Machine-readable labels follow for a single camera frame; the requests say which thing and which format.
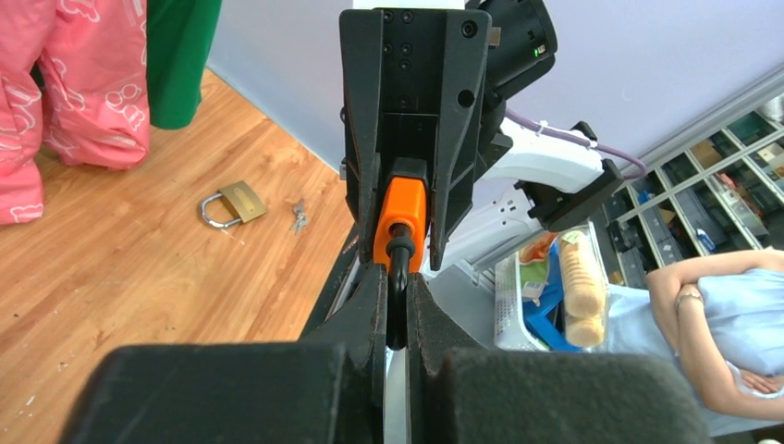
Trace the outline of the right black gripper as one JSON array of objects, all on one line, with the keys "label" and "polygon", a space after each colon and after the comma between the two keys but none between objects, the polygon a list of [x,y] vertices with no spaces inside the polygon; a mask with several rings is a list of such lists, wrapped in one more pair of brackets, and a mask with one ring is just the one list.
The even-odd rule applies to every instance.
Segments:
[{"label": "right black gripper", "polygon": [[361,261],[374,260],[380,160],[434,160],[429,262],[472,208],[492,20],[479,9],[377,6],[339,16],[346,157]]}]

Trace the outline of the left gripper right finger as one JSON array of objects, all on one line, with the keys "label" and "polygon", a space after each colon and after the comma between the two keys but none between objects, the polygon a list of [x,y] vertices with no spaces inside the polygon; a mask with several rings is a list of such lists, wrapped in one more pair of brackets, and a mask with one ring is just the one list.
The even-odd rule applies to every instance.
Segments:
[{"label": "left gripper right finger", "polygon": [[685,379],[656,357],[487,349],[410,277],[413,443],[706,443]]}]

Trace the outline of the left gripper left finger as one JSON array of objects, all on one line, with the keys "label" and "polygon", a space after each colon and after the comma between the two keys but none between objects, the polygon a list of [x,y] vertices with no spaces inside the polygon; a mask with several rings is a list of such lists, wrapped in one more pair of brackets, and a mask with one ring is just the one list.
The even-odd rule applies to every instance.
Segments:
[{"label": "left gripper left finger", "polygon": [[145,344],[108,353],[63,443],[380,443],[387,272],[295,342]]}]

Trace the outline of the orange padlock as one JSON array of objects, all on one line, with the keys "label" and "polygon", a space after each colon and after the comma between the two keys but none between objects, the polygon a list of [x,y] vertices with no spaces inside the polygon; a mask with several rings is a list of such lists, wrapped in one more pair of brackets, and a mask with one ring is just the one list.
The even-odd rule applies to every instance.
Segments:
[{"label": "orange padlock", "polygon": [[407,346],[406,291],[409,275],[420,270],[427,232],[427,165],[399,157],[379,188],[379,217],[374,234],[374,262],[386,267],[386,346]]}]

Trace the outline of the silver brass-lock keys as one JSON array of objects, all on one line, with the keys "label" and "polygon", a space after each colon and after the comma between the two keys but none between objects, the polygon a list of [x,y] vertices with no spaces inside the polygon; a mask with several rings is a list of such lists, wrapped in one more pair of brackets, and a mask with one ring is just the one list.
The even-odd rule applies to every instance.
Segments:
[{"label": "silver brass-lock keys", "polygon": [[309,218],[305,214],[304,204],[304,200],[300,199],[292,208],[292,212],[295,215],[295,222],[290,227],[290,230],[293,230],[296,235],[299,235],[309,224]]}]

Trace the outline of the brass padlock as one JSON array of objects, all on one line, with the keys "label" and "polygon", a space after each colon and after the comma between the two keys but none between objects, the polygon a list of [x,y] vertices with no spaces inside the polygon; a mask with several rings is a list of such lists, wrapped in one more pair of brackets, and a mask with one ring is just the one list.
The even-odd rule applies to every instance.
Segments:
[{"label": "brass padlock", "polygon": [[[223,203],[233,216],[232,219],[217,221],[208,215],[208,205],[216,200]],[[226,229],[264,216],[267,213],[267,205],[246,181],[240,180],[219,188],[215,194],[203,199],[199,211],[202,221],[207,226]]]}]

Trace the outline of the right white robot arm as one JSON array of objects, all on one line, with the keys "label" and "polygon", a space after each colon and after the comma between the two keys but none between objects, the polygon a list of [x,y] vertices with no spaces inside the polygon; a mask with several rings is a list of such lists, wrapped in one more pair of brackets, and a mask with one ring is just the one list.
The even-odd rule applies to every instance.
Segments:
[{"label": "right white robot arm", "polygon": [[622,182],[586,124],[556,129],[507,107],[555,65],[543,2],[355,2],[338,29],[360,262],[388,264],[401,224],[411,271],[456,262],[451,236],[480,179],[513,179],[548,231],[581,224]]}]

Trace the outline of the white storage basket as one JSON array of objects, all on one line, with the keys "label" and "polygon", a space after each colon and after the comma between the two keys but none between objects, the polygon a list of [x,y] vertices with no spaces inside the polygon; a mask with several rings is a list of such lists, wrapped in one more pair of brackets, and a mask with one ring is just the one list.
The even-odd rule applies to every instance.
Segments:
[{"label": "white storage basket", "polygon": [[579,352],[565,339],[557,244],[531,244],[495,267],[495,345],[508,351]]}]

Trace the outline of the packaged round crackers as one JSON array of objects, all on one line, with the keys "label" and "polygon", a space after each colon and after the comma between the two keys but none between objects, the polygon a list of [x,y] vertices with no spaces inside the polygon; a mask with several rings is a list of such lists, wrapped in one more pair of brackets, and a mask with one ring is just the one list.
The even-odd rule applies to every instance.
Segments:
[{"label": "packaged round crackers", "polygon": [[606,338],[608,291],[591,230],[565,231],[557,236],[557,247],[565,339],[575,347],[595,348]]}]

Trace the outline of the green shirt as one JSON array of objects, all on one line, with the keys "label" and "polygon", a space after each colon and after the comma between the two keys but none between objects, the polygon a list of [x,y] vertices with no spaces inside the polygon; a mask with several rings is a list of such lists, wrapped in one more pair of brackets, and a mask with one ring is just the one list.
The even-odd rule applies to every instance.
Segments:
[{"label": "green shirt", "polygon": [[147,89],[154,127],[179,130],[194,119],[221,8],[221,0],[147,3]]}]

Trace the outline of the person in blue shirt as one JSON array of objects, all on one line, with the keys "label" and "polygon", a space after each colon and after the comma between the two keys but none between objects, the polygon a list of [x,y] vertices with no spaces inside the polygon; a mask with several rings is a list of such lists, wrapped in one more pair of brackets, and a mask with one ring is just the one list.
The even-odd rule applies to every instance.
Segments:
[{"label": "person in blue shirt", "polygon": [[783,252],[743,250],[647,274],[643,290],[609,288],[602,352],[673,364],[712,437],[783,422]]}]

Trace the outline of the grey storage shelf unit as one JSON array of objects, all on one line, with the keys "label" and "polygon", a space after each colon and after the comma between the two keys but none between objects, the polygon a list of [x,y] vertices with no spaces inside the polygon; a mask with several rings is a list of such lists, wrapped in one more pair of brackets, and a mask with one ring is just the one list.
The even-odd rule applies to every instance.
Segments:
[{"label": "grey storage shelf unit", "polygon": [[782,249],[782,96],[615,192],[595,221],[610,281],[637,289],[683,259]]}]

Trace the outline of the pink patterned jacket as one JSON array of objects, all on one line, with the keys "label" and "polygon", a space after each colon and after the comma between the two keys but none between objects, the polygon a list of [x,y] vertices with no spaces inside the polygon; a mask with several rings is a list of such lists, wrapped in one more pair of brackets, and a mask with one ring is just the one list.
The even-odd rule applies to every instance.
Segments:
[{"label": "pink patterned jacket", "polygon": [[126,170],[150,151],[144,1],[1,4],[1,222],[43,214],[34,157]]}]

